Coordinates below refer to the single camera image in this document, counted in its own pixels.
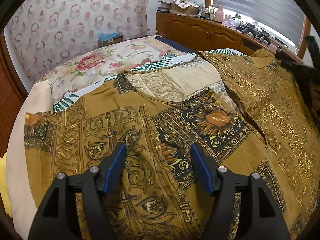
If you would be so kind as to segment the long wooden sideboard cabinet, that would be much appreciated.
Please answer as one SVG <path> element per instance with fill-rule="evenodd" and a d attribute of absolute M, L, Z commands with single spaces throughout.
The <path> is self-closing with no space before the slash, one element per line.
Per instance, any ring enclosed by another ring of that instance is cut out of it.
<path fill-rule="evenodd" d="M 201 18 L 158 12 L 156 31 L 157 34 L 193 51 L 230 48 L 251 56 L 258 49 L 266 48 L 277 59 L 303 63 L 300 57 L 281 44 L 261 43 L 240 31 Z"/>

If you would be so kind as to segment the open cardboard box on cabinet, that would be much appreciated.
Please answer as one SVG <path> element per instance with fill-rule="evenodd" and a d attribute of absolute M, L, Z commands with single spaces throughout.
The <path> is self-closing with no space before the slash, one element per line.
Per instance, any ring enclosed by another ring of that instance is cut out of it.
<path fill-rule="evenodd" d="M 185 0 L 172 0 L 172 10 L 173 12 L 178 12 L 181 14 L 197 15 L 199 13 L 200 7 L 194 3 Z"/>

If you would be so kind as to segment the black tripod gadget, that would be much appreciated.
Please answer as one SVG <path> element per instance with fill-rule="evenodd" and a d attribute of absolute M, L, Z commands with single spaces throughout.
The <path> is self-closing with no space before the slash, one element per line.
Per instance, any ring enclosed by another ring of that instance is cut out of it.
<path fill-rule="evenodd" d="M 270 40 L 270 34 L 263 29 L 257 28 L 256 25 L 241 22 L 236 27 L 236 30 L 242 32 L 243 34 L 251 35 L 253 38 L 257 39 L 260 43 L 265 42 L 267 46 L 272 44 Z"/>

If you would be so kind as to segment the pink bottle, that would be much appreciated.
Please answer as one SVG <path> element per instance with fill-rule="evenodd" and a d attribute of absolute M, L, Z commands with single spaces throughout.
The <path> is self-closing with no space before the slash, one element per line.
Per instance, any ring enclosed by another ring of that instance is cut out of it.
<path fill-rule="evenodd" d="M 218 6 L 214 8 L 214 21 L 222 23 L 225 20 L 224 12 L 223 12 L 223 7 Z"/>

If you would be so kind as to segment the brown louvered wardrobe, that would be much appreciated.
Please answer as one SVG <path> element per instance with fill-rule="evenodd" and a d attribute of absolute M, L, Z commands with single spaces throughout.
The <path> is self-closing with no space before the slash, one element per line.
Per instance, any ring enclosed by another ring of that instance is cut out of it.
<path fill-rule="evenodd" d="M 28 93 L 14 68 L 4 33 L 1 33 L 0 50 L 0 151 L 2 157 L 7 151 L 16 116 Z"/>

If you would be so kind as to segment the green leaf print sheet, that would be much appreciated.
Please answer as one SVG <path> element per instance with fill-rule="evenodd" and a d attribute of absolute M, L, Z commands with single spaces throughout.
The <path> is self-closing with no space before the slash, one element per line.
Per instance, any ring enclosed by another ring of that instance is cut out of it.
<path fill-rule="evenodd" d="M 246 54 L 235 50 L 231 48 L 226 48 L 226 49 L 215 49 L 215 50 L 209 50 L 209 53 L 214 53 L 214 54 L 225 54 L 225 55 L 240 55 L 240 56 L 246 56 Z M 197 58 L 197 53 L 188 53 L 185 55 L 174 55 L 172 53 L 167 53 L 163 56 L 161 60 L 151 62 L 151 63 L 145 63 L 141 66 L 132 68 L 130 70 L 123 70 L 120 72 L 121 74 L 136 74 L 136 73 L 146 73 L 148 71 L 152 70 L 159 70 L 163 68 L 169 68 L 169 67 L 175 67 L 178 65 L 182 64 L 189 64 L 191 61 L 195 60 Z M 60 111 L 65 111 L 71 105 L 76 103 L 79 98 L 96 88 L 98 88 L 100 85 L 103 83 L 115 79 L 118 74 L 113 74 L 113 75 L 107 75 L 103 76 L 100 78 L 98 81 L 93 82 L 93 84 L 80 89 L 79 91 L 76 92 L 68 92 L 66 95 L 64 95 L 59 101 L 53 104 L 53 111 L 54 112 L 60 112 Z"/>

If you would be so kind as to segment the pink circle patterned curtain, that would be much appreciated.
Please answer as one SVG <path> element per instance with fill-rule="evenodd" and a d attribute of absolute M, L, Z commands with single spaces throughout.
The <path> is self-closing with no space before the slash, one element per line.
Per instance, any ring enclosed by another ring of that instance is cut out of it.
<path fill-rule="evenodd" d="M 28 81 L 98 46 L 100 34 L 148 33 L 149 0 L 25 0 L 9 21 L 10 42 Z"/>

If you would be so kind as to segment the beige folded cloth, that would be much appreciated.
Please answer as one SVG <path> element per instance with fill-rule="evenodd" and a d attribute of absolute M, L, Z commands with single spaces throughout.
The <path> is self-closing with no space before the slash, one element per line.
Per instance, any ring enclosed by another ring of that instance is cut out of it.
<path fill-rule="evenodd" d="M 6 180 L 15 231 L 27 239 L 37 208 L 31 194 L 24 149 L 25 114 L 47 112 L 53 109 L 52 82 L 33 85 L 13 126 L 7 154 Z"/>

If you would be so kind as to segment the navy blue bed mattress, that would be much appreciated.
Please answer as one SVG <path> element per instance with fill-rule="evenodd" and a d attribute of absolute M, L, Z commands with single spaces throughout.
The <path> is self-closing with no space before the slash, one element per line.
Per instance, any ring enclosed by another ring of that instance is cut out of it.
<path fill-rule="evenodd" d="M 184 47 L 182 46 L 181 44 L 175 42 L 175 41 L 172 41 L 168 38 L 165 38 L 165 37 L 162 37 L 162 36 L 157 36 L 156 37 L 157 40 L 163 42 L 164 44 L 167 44 L 169 46 L 171 46 L 172 48 L 175 48 L 176 50 L 178 51 L 181 51 L 181 52 L 185 52 L 185 53 L 195 53 L 195 51 L 187 48 L 187 47 Z"/>

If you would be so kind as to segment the mustard gold patterned garment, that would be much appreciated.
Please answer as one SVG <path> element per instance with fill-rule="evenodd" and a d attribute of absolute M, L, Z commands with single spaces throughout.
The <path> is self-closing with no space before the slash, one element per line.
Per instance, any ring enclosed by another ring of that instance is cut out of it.
<path fill-rule="evenodd" d="M 104 199 L 118 239 L 197 239 L 214 199 L 190 147 L 235 173 L 260 172 L 296 239 L 319 196 L 319 131 L 297 77 L 272 55 L 201 52 L 205 69 L 118 75 L 63 112 L 27 114 L 24 146 L 39 206 L 54 177 L 79 175 L 120 142 L 127 159 Z"/>

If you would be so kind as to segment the floral bed blanket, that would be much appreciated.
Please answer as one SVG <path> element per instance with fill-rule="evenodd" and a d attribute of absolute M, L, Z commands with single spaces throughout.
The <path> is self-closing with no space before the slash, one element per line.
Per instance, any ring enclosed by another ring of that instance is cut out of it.
<path fill-rule="evenodd" d="M 135 38 L 90 51 L 50 70 L 38 82 L 48 80 L 52 83 L 53 100 L 57 102 L 68 93 L 92 85 L 102 77 L 156 62 L 168 54 L 186 54 L 159 39 L 160 36 Z"/>

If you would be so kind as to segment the grey zebra window blind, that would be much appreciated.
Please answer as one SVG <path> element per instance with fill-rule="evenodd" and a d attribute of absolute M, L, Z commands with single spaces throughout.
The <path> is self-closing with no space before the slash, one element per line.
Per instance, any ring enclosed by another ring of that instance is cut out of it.
<path fill-rule="evenodd" d="M 213 0 L 227 10 L 248 16 L 288 38 L 295 47 L 300 44 L 304 13 L 294 0 Z"/>

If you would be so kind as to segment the yellow plush toy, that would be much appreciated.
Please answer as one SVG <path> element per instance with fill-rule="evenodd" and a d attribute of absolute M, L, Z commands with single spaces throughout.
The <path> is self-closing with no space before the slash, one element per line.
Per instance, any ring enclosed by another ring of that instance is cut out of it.
<path fill-rule="evenodd" d="M 0 191 L 1 191 L 1 198 L 3 201 L 4 209 L 6 213 L 10 217 L 12 217 L 11 202 L 8 194 L 7 179 L 6 179 L 6 161 L 7 161 L 7 154 L 5 153 L 3 157 L 0 159 Z"/>

